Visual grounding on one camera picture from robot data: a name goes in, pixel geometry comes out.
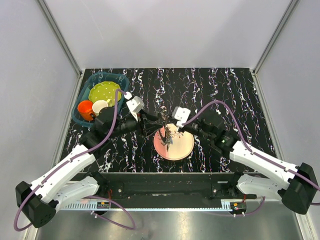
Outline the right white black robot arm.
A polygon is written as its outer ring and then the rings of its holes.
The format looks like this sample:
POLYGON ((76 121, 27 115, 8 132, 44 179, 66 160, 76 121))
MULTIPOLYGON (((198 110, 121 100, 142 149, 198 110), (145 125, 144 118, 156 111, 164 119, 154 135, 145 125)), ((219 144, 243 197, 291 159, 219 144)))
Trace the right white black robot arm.
POLYGON ((218 115, 204 118, 190 116, 187 108, 176 107, 172 118, 181 132, 188 132, 206 140, 213 152, 234 162, 256 170, 264 177, 240 173, 227 185, 228 195, 256 195, 279 200, 291 211, 305 215, 316 195, 319 185, 314 169, 307 163, 295 165, 273 157, 249 145, 238 134, 227 131, 218 115))

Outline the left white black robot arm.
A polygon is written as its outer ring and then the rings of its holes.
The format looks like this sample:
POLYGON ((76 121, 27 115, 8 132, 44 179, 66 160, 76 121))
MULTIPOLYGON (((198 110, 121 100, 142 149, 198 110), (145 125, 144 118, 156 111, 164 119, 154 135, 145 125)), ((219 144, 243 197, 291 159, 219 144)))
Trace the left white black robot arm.
POLYGON ((15 188, 18 212, 14 229, 23 213, 30 225, 40 228, 46 225, 65 206, 87 197, 109 196, 109 181, 98 172, 85 175, 84 179, 66 185, 81 170, 98 160, 107 151, 109 140, 137 132, 148 136, 164 126, 160 114, 152 115, 144 110, 132 112, 124 119, 117 118, 117 110, 103 108, 94 119, 93 126, 79 140, 79 144, 61 162, 32 183, 20 182, 15 188))

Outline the large metal keyring with keys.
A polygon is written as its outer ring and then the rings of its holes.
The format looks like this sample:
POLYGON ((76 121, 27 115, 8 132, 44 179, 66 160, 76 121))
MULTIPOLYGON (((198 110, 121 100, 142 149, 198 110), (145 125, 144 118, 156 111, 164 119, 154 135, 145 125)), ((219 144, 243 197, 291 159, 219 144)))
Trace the large metal keyring with keys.
POLYGON ((174 133, 171 132, 169 124, 176 124, 177 120, 174 119, 172 116, 168 115, 167 113, 158 113, 158 122, 162 124, 162 128, 159 128, 156 131, 156 139, 158 142, 164 146, 166 152, 169 151, 170 146, 173 144, 173 135, 174 133))

